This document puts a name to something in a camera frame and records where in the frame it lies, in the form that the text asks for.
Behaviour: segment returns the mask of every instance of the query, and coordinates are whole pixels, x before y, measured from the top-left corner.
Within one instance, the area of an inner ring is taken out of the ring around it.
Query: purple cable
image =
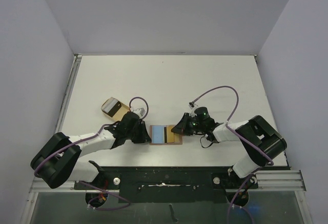
[[[57,154],[63,152],[64,150],[66,150],[66,149],[70,148],[71,146],[74,146],[74,145],[76,145],[76,144],[78,144],[78,143],[81,143],[81,142],[84,142],[84,141],[86,141],[86,140],[90,140],[90,139],[93,139],[93,138],[97,137],[97,136],[99,135],[99,133],[104,129],[105,126],[114,125],[114,124],[115,124],[115,123],[113,123],[113,124],[103,124],[102,127],[99,129],[99,131],[98,131],[95,135],[92,135],[92,136],[90,136],[90,137],[88,137],[88,138],[80,139],[80,140],[78,140],[78,141],[76,141],[76,142],[74,142],[74,143],[71,143],[71,144],[69,144],[69,145],[64,146],[63,148],[59,149],[58,151],[55,151],[55,152],[52,153],[50,156],[48,156],[46,159],[44,159],[44,160],[43,160],[43,161],[42,161],[42,162],[36,167],[36,169],[34,170],[34,176],[38,177],[38,174],[37,174],[37,173],[40,171],[40,169],[43,167],[43,165],[44,165],[47,161],[49,161],[51,158],[53,158],[54,156],[56,156]]]
[[[147,107],[147,111],[146,111],[145,115],[141,118],[141,119],[145,119],[145,117],[148,115],[148,111],[149,111],[148,103],[147,103],[147,101],[146,101],[144,98],[142,98],[142,97],[133,97],[133,98],[130,100],[130,102],[129,102],[129,108],[131,108],[131,103],[132,103],[132,101],[135,100],[135,99],[141,99],[142,101],[145,102],[146,107]]]
[[[259,153],[260,153],[260,154],[261,154],[266,160],[269,161],[270,164],[268,164],[268,165],[273,166],[274,163],[273,163],[272,159],[269,158],[268,155],[266,155],[266,154],[265,154],[260,148],[258,148],[256,145],[254,145],[254,144],[252,144],[251,142],[249,142],[247,139],[245,139],[244,137],[242,137],[241,135],[239,135],[235,130],[233,130],[232,128],[230,128],[230,127],[228,126],[228,122],[229,122],[229,120],[231,119],[231,117],[233,116],[233,114],[235,113],[235,111],[236,111],[236,109],[237,109],[237,107],[238,107],[238,104],[239,104],[239,95],[238,95],[238,92],[236,91],[235,88],[233,88],[233,87],[231,87],[231,86],[219,86],[219,87],[212,88],[212,89],[206,91],[205,93],[203,93],[201,96],[199,96],[199,97],[196,98],[195,100],[193,100],[192,103],[197,102],[197,101],[198,101],[201,97],[203,97],[205,94],[207,94],[207,93],[209,93],[209,92],[212,92],[212,91],[214,91],[214,90],[216,90],[216,89],[220,89],[220,88],[229,88],[229,89],[233,90],[233,91],[235,92],[235,94],[236,94],[236,105],[235,105],[234,109],[232,110],[231,114],[229,115],[229,117],[228,117],[228,119],[227,119],[227,123],[225,124],[226,128],[229,129],[229,130],[230,130],[233,134],[235,134],[238,138],[240,138],[241,140],[243,140],[244,142],[246,142],[249,146],[251,146],[252,148],[254,148],[257,152],[259,152]],[[227,224],[229,224],[229,214],[230,214],[230,209],[231,209],[231,207],[232,207],[232,205],[233,205],[233,202],[235,201],[235,199],[236,199],[238,193],[241,191],[241,189],[244,187],[244,185],[247,183],[247,181],[249,181],[249,179],[253,176],[253,174],[254,174],[256,171],[260,170],[260,169],[261,169],[261,168],[258,168],[258,169],[256,169],[254,172],[252,172],[252,173],[251,173],[251,174],[245,179],[245,181],[241,184],[241,186],[239,187],[239,189],[238,189],[237,192],[235,193],[235,195],[234,195],[234,197],[232,198],[232,200],[231,200],[231,202],[230,202],[230,204],[229,204],[229,207],[228,207],[228,211],[227,211]],[[253,220],[253,218],[252,218],[250,212],[248,212],[246,209],[244,209],[244,210],[245,210],[245,211],[249,214],[249,216],[251,217],[251,219],[252,219],[252,223],[254,223],[254,220]]]
[[[93,185],[91,185],[91,184],[89,184],[89,183],[86,183],[86,182],[84,182],[84,181],[79,181],[78,183],[81,183],[82,185],[85,185],[85,186],[90,187],[90,188],[92,188],[92,189],[95,189],[95,190],[98,190],[98,191],[101,191],[101,192],[107,193],[108,195],[114,196],[114,197],[116,197],[116,198],[118,198],[118,199],[121,199],[121,200],[127,202],[126,205],[123,205],[123,206],[120,206],[120,207],[114,207],[114,208],[95,208],[95,210],[101,210],[101,211],[120,210],[120,209],[124,209],[124,208],[126,208],[126,207],[128,207],[128,206],[131,205],[131,202],[128,201],[127,199],[125,199],[125,198],[123,198],[123,197],[121,197],[121,196],[117,196],[117,195],[115,195],[115,194],[113,194],[113,193],[111,193],[111,192],[109,192],[109,191],[106,191],[106,190],[104,190],[104,189],[101,189],[101,188],[95,187],[95,186],[93,186]],[[91,198],[91,199],[89,200],[89,202],[88,202],[88,205],[90,205],[90,203],[91,203],[93,200],[97,199],[97,198],[99,198],[99,197]]]
[[[241,207],[247,214],[248,216],[250,217],[251,221],[252,221],[252,224],[255,224],[255,221],[254,221],[254,218],[252,217],[251,213],[249,212],[248,209],[244,208],[244,207]]]
[[[244,142],[246,142],[249,146],[251,146],[252,148],[254,148],[257,152],[259,152],[266,160],[268,160],[270,162],[270,166],[272,166],[274,163],[272,161],[271,158],[269,158],[269,156],[267,156],[260,148],[258,148],[256,145],[252,144],[251,142],[249,142],[247,139],[245,139],[244,137],[242,137],[241,135],[239,135],[235,130],[233,130],[232,128],[230,128],[228,126],[228,121],[230,121],[231,117],[233,116],[233,114],[235,113],[237,107],[238,107],[238,104],[239,104],[239,95],[238,95],[238,92],[236,91],[235,88],[231,87],[231,86],[220,86],[220,87],[215,87],[215,88],[212,88],[210,90],[208,90],[207,92],[203,93],[201,96],[199,96],[198,98],[196,98],[194,101],[192,101],[192,103],[195,103],[196,101],[198,101],[201,97],[203,97],[205,94],[209,93],[209,92],[212,92],[216,89],[219,89],[219,88],[229,88],[231,90],[233,90],[236,94],[236,105],[234,107],[234,109],[232,110],[231,114],[229,115],[228,119],[227,119],[227,123],[225,124],[226,128],[228,128],[233,134],[235,134],[238,138],[240,138],[241,140],[243,140]]]

